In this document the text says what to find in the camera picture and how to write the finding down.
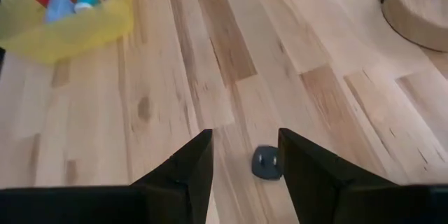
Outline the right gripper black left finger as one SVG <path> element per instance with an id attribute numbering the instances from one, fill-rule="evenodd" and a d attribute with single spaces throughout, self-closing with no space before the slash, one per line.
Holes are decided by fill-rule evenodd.
<path id="1" fill-rule="evenodd" d="M 205 224 L 213 175 L 213 130 L 205 129 L 133 182 L 145 190 L 148 224 Z"/>

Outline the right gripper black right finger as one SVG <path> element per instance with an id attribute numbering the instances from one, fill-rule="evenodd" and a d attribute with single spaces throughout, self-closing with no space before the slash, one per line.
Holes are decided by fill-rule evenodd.
<path id="1" fill-rule="evenodd" d="M 333 224 L 340 193 L 394 183 L 288 128 L 279 129 L 279 164 L 300 224 Z"/>

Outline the teal and white charger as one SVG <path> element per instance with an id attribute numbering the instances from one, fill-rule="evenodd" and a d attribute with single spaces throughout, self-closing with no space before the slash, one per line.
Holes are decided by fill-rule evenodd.
<path id="1" fill-rule="evenodd" d="M 89 8 L 93 8 L 101 3 L 100 0 L 77 0 L 74 5 L 76 13 L 84 11 Z"/>

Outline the lavender cube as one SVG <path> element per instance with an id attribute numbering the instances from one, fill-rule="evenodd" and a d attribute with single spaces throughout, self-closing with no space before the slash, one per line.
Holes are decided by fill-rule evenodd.
<path id="1" fill-rule="evenodd" d="M 72 0 L 49 0 L 45 12 L 45 22 L 56 22 L 74 13 L 74 2 Z"/>

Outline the yellow translucent plastic bin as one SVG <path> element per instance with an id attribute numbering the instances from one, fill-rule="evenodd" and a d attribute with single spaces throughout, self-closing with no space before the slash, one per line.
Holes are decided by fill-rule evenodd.
<path id="1" fill-rule="evenodd" d="M 46 23 L 47 7 L 36 0 L 0 0 L 0 48 L 52 64 L 132 29 L 132 0 L 100 1 L 93 8 Z"/>

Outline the round wooden lamp base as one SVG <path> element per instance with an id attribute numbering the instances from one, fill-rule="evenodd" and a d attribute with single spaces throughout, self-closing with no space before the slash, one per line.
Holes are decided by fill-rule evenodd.
<path id="1" fill-rule="evenodd" d="M 392 29 L 418 46 L 448 53 L 448 0 L 380 0 Z"/>

